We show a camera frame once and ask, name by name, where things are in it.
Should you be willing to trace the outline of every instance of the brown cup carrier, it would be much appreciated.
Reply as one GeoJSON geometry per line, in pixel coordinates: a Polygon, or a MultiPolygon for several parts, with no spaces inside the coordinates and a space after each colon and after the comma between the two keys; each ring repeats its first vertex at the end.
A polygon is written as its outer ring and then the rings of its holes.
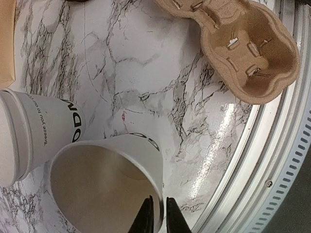
{"type": "Polygon", "coordinates": [[[244,102],[264,104],[299,73],[296,43],[277,16],[248,0],[155,0],[201,27],[201,44],[216,72],[244,102]]]}
{"type": "Polygon", "coordinates": [[[0,88],[15,81],[14,16],[16,0],[0,0],[0,88]]]}

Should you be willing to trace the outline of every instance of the pink stain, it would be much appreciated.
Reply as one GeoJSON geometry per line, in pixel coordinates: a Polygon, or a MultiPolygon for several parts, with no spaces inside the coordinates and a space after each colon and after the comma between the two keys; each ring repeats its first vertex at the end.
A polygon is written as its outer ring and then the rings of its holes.
{"type": "Polygon", "coordinates": [[[122,113],[122,120],[123,120],[123,121],[125,121],[125,114],[126,114],[126,112],[123,112],[123,113],[122,113]]]}

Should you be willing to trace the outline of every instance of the paper cup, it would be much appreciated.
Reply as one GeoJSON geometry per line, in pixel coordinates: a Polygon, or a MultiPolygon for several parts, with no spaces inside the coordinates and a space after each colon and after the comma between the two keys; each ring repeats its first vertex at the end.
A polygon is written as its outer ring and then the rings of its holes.
{"type": "Polygon", "coordinates": [[[0,112],[0,186],[24,179],[86,129],[82,111],[67,100],[3,89],[0,112]]]}
{"type": "Polygon", "coordinates": [[[140,133],[63,148],[53,161],[50,192],[82,233],[127,233],[145,198],[154,198],[155,233],[163,222],[163,158],[140,133]]]}

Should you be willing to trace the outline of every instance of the marble surface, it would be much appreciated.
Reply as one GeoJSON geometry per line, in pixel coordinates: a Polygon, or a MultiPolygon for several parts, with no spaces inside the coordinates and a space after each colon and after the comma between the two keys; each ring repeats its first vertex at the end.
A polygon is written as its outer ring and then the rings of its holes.
{"type": "MultiPolygon", "coordinates": [[[[207,63],[195,22],[152,0],[18,0],[16,13],[12,89],[78,103],[88,122],[83,139],[150,135],[164,156],[164,196],[176,198],[192,227],[251,110],[207,63]]],[[[50,197],[49,167],[0,189],[0,231],[78,232],[50,197]]]]}

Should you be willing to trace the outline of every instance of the gray floor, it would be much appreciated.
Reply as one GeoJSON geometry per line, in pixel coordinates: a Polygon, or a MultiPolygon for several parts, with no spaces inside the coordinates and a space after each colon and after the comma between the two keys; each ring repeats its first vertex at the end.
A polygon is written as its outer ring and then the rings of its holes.
{"type": "Polygon", "coordinates": [[[286,199],[263,233],[311,233],[311,150],[286,199]]]}

